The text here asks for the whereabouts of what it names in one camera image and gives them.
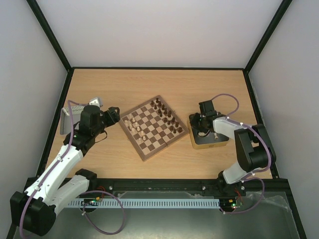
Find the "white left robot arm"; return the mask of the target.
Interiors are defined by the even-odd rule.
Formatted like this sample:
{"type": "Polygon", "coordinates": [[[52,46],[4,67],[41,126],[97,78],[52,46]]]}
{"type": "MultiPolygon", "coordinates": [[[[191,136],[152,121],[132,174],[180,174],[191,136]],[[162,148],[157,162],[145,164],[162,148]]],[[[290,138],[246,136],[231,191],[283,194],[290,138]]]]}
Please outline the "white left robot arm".
{"type": "Polygon", "coordinates": [[[28,238],[25,231],[38,236],[47,234],[58,214],[78,196],[107,194],[96,189],[97,174],[86,169],[77,171],[67,183],[64,180],[96,143],[97,136],[119,120],[118,107],[102,111],[99,105],[85,105],[78,122],[70,117],[71,130],[51,164],[29,187],[15,192],[10,199],[12,223],[18,226],[21,238],[28,238]]]}

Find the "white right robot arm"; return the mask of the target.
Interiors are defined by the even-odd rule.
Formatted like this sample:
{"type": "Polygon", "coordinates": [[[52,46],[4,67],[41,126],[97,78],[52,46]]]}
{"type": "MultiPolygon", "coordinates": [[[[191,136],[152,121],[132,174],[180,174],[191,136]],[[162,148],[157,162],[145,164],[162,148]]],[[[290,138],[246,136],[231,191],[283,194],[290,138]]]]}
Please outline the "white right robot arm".
{"type": "Polygon", "coordinates": [[[263,124],[248,125],[215,110],[212,101],[199,103],[200,111],[188,117],[191,144],[194,149],[225,146],[234,140],[236,161],[221,171],[216,189],[230,194],[239,183],[257,172],[267,171],[276,161],[276,154],[263,124]]]}

